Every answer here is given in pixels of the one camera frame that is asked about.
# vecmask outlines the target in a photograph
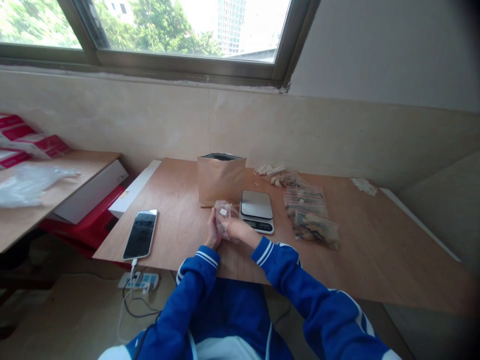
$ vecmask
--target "red box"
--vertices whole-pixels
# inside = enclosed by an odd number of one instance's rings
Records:
[[[0,114],[0,129],[11,128],[25,124],[18,115]]]
[[[17,138],[10,146],[13,149],[23,150],[34,158],[53,159],[64,155],[70,150],[57,135],[43,133],[30,134]]]
[[[0,140],[2,140],[2,142],[12,142],[30,134],[35,134],[35,130],[33,130],[30,126],[14,125],[0,129]]]
[[[30,159],[30,155],[22,150],[0,148],[0,169],[8,169],[25,160]]]

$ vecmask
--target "wooden desk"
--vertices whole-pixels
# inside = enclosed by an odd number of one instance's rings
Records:
[[[466,310],[474,278],[383,192],[372,197],[347,178],[302,176],[323,186],[328,213],[340,223],[340,251],[295,240],[283,188],[268,184],[252,169],[246,170],[245,188],[270,194],[275,233],[269,238],[295,247],[314,278],[359,299],[451,313]],[[197,163],[165,159],[94,257],[122,261],[135,215],[149,209],[158,209],[160,215],[151,254],[139,264],[176,271],[207,236],[210,209],[199,207]],[[268,284],[247,246],[223,241],[218,252],[219,277]]]
[[[50,214],[58,205],[85,185],[91,178],[113,163],[120,156],[117,152],[72,150],[62,157],[51,160],[32,159],[22,164],[33,166],[59,166],[80,171],[76,177],[67,177],[56,182],[42,197],[41,206],[0,209],[0,253]],[[15,166],[0,171],[0,183],[15,174]]]

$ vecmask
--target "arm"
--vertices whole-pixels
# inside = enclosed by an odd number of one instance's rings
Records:
[[[303,332],[321,359],[400,359],[376,336],[360,306],[345,292],[327,289],[302,269],[299,254],[273,244],[241,221],[229,224],[234,237],[255,249],[251,258],[277,292],[305,319]]]
[[[208,237],[193,257],[183,261],[176,275],[176,288],[168,298],[161,315],[154,325],[141,331],[125,346],[107,349],[99,360],[130,360],[137,346],[143,343],[138,359],[178,359],[189,341],[190,319],[197,307],[212,291],[220,256],[214,249],[220,244],[217,235],[215,210],[211,210],[207,222]]]

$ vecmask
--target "green foliage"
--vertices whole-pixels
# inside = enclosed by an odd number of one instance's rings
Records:
[[[133,24],[112,15],[104,1],[94,0],[113,49],[221,56],[212,32],[195,34],[182,5],[171,0],[130,0]]]
[[[0,42],[80,48],[57,0],[0,0]]]
[[[221,56],[212,32],[196,34],[182,5],[173,0],[130,0],[133,22],[93,0],[110,47],[198,56]],[[80,48],[57,0],[0,0],[0,42]]]

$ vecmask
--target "brown paper bag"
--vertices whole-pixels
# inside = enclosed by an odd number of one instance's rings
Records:
[[[213,207],[217,200],[240,206],[245,186],[246,158],[223,153],[199,156],[198,200],[201,207]]]

